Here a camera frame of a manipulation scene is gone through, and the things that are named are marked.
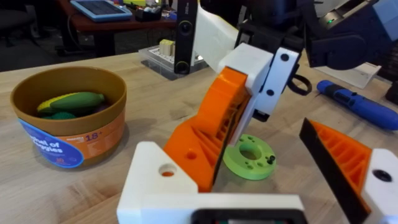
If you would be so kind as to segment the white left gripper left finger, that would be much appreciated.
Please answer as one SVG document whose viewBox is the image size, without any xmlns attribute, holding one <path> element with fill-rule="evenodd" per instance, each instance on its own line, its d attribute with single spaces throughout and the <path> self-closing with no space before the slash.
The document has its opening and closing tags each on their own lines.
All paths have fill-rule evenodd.
<svg viewBox="0 0 398 224">
<path fill-rule="evenodd" d="M 119 223 L 143 223 L 149 193 L 196 193 L 197 184 L 154 142 L 137 144 L 117 207 Z"/>
</svg>

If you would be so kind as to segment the white orange left gripper right finger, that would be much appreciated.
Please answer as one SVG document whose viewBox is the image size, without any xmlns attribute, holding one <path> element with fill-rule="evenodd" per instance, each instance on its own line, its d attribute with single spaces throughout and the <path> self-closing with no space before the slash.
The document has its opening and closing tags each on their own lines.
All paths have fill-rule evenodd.
<svg viewBox="0 0 398 224">
<path fill-rule="evenodd" d="M 304 119 L 299 134 L 348 223 L 397 224 L 397 156 Z"/>
</svg>

